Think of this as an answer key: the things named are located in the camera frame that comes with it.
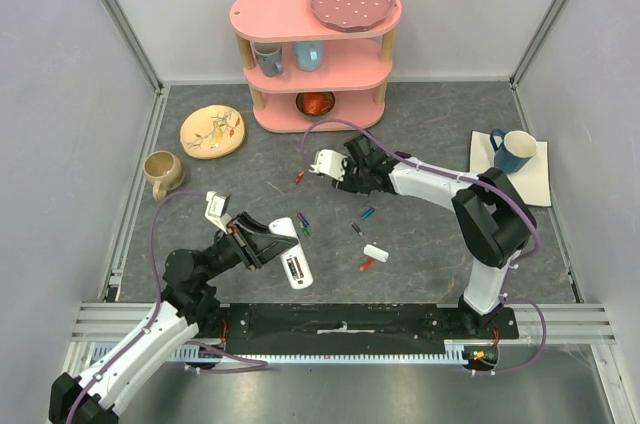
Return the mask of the white remote control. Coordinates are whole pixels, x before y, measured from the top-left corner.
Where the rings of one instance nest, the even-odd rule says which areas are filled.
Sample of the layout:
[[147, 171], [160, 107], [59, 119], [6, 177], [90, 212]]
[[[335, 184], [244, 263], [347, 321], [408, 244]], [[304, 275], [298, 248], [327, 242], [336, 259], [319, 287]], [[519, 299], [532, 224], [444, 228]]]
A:
[[[268, 228], [274, 234], [299, 240], [293, 221], [289, 217], [282, 217], [271, 221]], [[292, 289], [302, 290], [313, 284], [314, 278], [300, 243], [297, 243], [294, 247], [284, 252], [280, 258], [285, 275]]]

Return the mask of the white battery cover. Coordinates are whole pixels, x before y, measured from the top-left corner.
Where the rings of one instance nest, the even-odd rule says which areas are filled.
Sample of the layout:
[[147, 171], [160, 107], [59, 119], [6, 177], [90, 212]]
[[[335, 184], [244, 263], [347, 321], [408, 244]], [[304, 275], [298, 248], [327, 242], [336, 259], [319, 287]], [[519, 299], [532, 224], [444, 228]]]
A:
[[387, 262], [389, 259], [389, 253], [375, 245], [366, 244], [363, 248], [363, 253], [370, 259]]

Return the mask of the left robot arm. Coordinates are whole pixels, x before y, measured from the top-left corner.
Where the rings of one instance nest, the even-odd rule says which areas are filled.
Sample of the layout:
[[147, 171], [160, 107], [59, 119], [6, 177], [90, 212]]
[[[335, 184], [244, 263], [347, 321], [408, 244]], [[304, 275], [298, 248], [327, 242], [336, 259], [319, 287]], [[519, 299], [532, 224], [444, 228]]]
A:
[[178, 249], [166, 258], [165, 288], [154, 308], [94, 365], [51, 386], [51, 423], [117, 423], [134, 395], [188, 340], [208, 337], [220, 322], [213, 278], [243, 265], [258, 269], [294, 249], [299, 239], [287, 217], [265, 226], [243, 212], [228, 219], [204, 250]]

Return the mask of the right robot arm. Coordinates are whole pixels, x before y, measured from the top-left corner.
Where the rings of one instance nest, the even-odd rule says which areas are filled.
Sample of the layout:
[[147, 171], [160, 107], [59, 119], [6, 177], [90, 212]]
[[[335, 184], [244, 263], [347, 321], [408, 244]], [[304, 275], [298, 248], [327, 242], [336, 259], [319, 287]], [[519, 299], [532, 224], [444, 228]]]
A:
[[506, 174], [454, 172], [408, 153], [387, 153], [365, 135], [345, 143], [346, 155], [316, 153], [312, 172], [328, 175], [332, 186], [354, 194], [385, 192], [441, 206], [455, 214], [473, 256], [469, 282], [458, 301], [458, 325], [467, 336], [483, 336], [503, 307], [510, 266], [534, 237], [537, 223]]

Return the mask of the blue battery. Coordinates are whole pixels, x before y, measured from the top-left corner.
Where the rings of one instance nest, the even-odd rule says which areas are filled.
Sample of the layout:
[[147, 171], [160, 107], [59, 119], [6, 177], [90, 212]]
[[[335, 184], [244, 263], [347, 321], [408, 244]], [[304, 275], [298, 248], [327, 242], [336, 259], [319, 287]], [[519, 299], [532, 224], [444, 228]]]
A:
[[367, 219], [368, 217], [370, 217], [374, 212], [375, 212], [375, 209], [374, 209], [373, 207], [371, 207], [371, 208], [367, 209], [366, 211], [364, 211], [364, 212], [361, 214], [360, 219], [361, 219], [361, 220], [365, 220], [365, 219]]

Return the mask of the dark bowl on shelf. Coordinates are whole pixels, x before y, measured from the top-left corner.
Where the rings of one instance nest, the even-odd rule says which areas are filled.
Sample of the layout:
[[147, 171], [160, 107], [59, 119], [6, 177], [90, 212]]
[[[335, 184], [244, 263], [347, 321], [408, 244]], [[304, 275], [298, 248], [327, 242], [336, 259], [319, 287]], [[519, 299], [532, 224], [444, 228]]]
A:
[[309, 121], [325, 118], [335, 106], [335, 96], [332, 92], [303, 92], [295, 99], [299, 113]]

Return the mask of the red mug in bowl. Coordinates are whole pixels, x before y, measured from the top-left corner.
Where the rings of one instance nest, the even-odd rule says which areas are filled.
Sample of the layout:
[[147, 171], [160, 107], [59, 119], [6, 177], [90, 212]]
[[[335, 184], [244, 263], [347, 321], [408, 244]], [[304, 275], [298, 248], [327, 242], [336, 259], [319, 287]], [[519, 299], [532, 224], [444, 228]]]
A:
[[333, 107], [332, 101], [323, 93], [305, 93], [302, 97], [301, 109], [307, 115], [319, 116]]

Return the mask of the yellow floral plate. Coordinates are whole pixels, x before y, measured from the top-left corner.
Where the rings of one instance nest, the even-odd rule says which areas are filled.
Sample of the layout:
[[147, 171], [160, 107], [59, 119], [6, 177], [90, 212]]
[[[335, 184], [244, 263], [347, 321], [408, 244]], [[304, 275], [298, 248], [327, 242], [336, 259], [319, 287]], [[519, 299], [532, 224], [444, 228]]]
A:
[[184, 152], [199, 160], [217, 159], [236, 151], [246, 137], [243, 115], [236, 109], [214, 104], [191, 113], [180, 128]]

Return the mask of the beige mug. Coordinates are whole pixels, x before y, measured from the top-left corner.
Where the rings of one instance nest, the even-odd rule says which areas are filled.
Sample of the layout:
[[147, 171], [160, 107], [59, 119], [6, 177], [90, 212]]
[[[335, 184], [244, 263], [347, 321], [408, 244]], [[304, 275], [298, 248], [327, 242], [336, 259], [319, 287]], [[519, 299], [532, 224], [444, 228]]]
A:
[[147, 182], [152, 186], [155, 201], [162, 201], [184, 182], [185, 170], [181, 160], [172, 152], [160, 150], [148, 155], [143, 164]]

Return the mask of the pink three-tier shelf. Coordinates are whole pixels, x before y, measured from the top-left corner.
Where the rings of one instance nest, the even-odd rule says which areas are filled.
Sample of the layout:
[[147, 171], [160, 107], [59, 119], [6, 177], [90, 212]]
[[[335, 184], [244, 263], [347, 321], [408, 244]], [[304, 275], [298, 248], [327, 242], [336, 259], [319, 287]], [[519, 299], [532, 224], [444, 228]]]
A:
[[400, 0], [236, 0], [229, 17], [258, 124], [274, 133], [376, 124], [401, 13]]

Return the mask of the light blue mug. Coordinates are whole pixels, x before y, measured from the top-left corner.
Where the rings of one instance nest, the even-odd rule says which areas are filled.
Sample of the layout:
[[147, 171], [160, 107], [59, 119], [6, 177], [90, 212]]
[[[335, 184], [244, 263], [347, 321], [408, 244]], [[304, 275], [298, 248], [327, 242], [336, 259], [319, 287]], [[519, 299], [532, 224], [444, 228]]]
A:
[[298, 68], [305, 72], [313, 72], [322, 64], [324, 43], [322, 41], [294, 42], [293, 52]]

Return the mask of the dark blue mug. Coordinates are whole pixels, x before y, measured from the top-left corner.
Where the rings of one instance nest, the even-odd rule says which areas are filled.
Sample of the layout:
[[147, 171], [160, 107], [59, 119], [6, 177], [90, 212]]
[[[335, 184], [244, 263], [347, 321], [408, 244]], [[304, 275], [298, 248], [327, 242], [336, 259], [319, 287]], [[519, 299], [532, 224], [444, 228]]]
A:
[[519, 171], [538, 150], [536, 139], [521, 130], [494, 129], [489, 134], [489, 141], [494, 151], [494, 166], [507, 174]]

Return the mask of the grey mug on shelf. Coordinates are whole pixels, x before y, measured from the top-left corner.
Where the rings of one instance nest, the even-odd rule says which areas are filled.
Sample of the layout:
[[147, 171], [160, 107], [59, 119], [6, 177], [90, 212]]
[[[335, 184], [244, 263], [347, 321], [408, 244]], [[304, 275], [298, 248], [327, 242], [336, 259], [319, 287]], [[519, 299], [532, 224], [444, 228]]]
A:
[[283, 73], [281, 43], [253, 43], [257, 63], [266, 77], [277, 77]]

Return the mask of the white square plate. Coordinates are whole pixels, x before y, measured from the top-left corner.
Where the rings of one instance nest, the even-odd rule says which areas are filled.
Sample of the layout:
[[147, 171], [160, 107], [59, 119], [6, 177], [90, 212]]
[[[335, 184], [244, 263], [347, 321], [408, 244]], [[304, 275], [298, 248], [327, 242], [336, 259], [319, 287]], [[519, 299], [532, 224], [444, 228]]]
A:
[[[482, 173], [493, 165], [495, 152], [489, 135], [476, 130], [471, 133], [469, 171]], [[537, 153], [520, 170], [508, 178], [523, 201], [529, 206], [550, 207], [548, 143], [537, 142]]]

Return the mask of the pink dotted plate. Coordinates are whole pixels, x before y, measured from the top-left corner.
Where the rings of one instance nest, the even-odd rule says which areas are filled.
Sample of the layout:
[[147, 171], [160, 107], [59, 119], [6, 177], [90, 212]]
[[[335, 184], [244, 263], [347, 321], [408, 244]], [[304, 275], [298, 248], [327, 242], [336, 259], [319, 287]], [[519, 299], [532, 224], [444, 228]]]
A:
[[398, 0], [309, 0], [309, 9], [325, 27], [363, 32], [377, 27], [398, 7]]

